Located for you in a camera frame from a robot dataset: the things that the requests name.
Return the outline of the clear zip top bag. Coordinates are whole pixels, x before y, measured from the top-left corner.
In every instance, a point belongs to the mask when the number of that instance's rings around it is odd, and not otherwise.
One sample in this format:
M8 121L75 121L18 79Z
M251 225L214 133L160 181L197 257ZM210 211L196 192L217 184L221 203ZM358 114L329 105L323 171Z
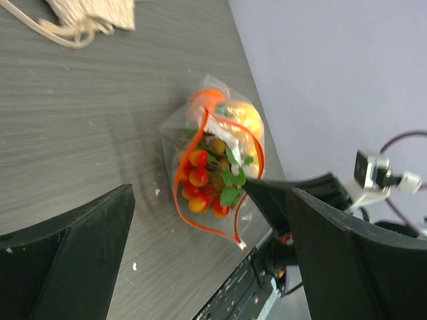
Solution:
M243 186L266 166L264 123L251 101L208 74L162 124L161 142L177 214L246 249Z

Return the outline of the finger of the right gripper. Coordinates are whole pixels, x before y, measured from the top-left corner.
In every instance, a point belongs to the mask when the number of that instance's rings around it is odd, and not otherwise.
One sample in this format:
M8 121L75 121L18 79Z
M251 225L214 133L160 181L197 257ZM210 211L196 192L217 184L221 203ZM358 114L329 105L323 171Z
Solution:
M260 210L276 237L283 237L290 232L286 197L292 188L301 189L342 211L352 204L348 192L332 173L305 181L247 178L243 189Z

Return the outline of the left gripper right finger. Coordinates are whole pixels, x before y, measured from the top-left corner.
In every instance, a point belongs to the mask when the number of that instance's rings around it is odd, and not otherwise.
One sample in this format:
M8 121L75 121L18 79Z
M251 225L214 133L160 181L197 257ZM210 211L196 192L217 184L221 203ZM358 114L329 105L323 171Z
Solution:
M312 319L425 319L426 242L292 189L289 220Z

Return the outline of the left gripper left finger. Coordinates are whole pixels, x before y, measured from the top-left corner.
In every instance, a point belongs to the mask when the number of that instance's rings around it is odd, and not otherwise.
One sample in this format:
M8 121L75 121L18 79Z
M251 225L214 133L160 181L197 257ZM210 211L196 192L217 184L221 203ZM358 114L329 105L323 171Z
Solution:
M135 210L130 184L1 236L2 319L106 319Z

